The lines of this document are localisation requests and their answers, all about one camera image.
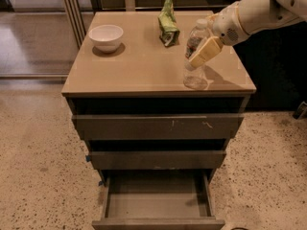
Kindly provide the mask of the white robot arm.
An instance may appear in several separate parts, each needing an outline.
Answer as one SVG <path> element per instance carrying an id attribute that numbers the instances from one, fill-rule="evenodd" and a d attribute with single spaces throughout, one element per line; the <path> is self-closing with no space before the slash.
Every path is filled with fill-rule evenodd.
<path id="1" fill-rule="evenodd" d="M 307 0 L 240 0 L 204 19 L 210 36 L 188 58 L 194 70 L 214 58 L 222 48 L 252 35 L 307 21 Z"/>

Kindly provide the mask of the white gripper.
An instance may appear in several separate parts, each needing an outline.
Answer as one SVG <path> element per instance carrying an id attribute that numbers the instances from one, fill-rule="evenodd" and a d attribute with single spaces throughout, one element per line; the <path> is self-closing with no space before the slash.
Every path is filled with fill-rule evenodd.
<path id="1" fill-rule="evenodd" d="M 189 57 L 189 64 L 193 68 L 201 67 L 214 58 L 222 51 L 224 45 L 234 46 L 249 38 L 249 34 L 240 23 L 238 2 L 207 16 L 206 20 L 208 24 L 212 24 L 212 33 L 215 36 L 210 36 L 202 42 Z"/>

